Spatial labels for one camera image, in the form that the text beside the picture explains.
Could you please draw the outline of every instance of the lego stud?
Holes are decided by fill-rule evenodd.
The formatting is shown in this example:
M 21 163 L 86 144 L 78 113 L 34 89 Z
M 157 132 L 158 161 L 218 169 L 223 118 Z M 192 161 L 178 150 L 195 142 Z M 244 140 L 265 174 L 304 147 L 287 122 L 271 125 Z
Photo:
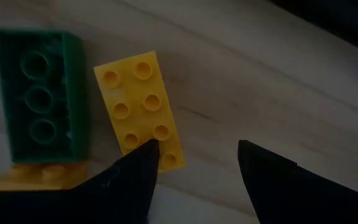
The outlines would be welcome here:
M 32 165 L 14 164 L 9 170 L 9 175 L 11 177 L 23 177 L 29 174 L 32 168 Z
M 62 178 L 65 175 L 66 168 L 62 165 L 47 166 L 42 169 L 42 181 L 53 182 Z
M 128 149 L 135 149 L 139 145 L 139 138 L 134 133 L 126 134 L 124 137 L 124 145 Z
M 31 80 L 44 80 L 55 73 L 57 62 L 54 56 L 37 50 L 25 52 L 20 58 L 20 68 Z
M 125 103 L 114 105 L 112 115 L 117 119 L 125 119 L 129 115 L 129 108 Z
M 120 83 L 120 78 L 118 73 L 113 71 L 108 71 L 103 74 L 102 82 L 105 84 L 108 88 L 115 88 Z
M 158 125 L 154 127 L 153 136 L 159 141 L 165 141 L 169 138 L 169 129 L 165 125 Z
M 135 76 L 140 80 L 148 80 L 152 73 L 152 67 L 146 62 L 140 62 L 135 66 Z
M 56 125 L 48 119 L 38 119 L 30 124 L 30 136 L 38 144 L 48 145 L 56 138 Z
M 24 94 L 24 102 L 30 110 L 45 114 L 52 109 L 52 94 L 42 86 L 33 86 Z
M 164 154 L 161 158 L 161 166 L 164 169 L 169 169 L 174 167 L 177 164 L 177 158 L 173 154 Z
M 148 111 L 157 111 L 161 107 L 160 98 L 156 95 L 149 95 L 144 99 L 143 106 Z

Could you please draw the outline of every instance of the wooden surface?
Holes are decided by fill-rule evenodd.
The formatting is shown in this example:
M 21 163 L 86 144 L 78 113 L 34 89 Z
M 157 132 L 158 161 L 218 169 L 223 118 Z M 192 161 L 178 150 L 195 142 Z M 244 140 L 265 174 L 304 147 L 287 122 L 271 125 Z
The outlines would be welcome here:
M 239 139 L 358 190 L 358 49 L 266 1 L 0 0 L 0 26 L 84 40 L 92 173 L 119 157 L 92 67 L 156 50 L 188 164 L 159 176 L 151 223 L 258 223 Z

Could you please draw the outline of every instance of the yellow duplo brick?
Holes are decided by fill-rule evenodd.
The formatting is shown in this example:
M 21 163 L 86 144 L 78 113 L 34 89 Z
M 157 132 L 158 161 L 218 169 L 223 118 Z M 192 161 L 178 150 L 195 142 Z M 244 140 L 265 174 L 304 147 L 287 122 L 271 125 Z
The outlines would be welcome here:
M 0 177 L 0 190 L 71 189 L 86 180 L 86 162 L 15 164 Z
M 159 172 L 185 165 L 179 135 L 154 52 L 94 67 L 112 126 L 124 155 L 160 141 Z

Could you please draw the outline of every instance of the green duplo brick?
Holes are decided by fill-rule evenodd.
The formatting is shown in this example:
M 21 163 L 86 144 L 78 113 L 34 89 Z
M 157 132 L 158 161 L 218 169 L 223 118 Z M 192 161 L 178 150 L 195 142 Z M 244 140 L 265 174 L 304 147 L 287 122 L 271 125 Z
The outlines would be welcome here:
M 81 40 L 65 31 L 0 29 L 0 86 L 14 163 L 88 156 Z

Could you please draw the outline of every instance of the lego brick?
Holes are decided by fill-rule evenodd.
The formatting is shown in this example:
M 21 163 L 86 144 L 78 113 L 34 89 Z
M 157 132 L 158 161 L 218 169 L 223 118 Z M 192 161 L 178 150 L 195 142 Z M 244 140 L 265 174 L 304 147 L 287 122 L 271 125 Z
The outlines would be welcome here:
M 96 66 L 94 72 L 122 153 L 157 139 L 159 172 L 185 165 L 155 53 Z
M 85 57 L 65 31 L 0 29 L 0 87 L 13 163 L 88 156 Z
M 0 177 L 0 190 L 70 189 L 86 179 L 86 162 L 15 164 Z

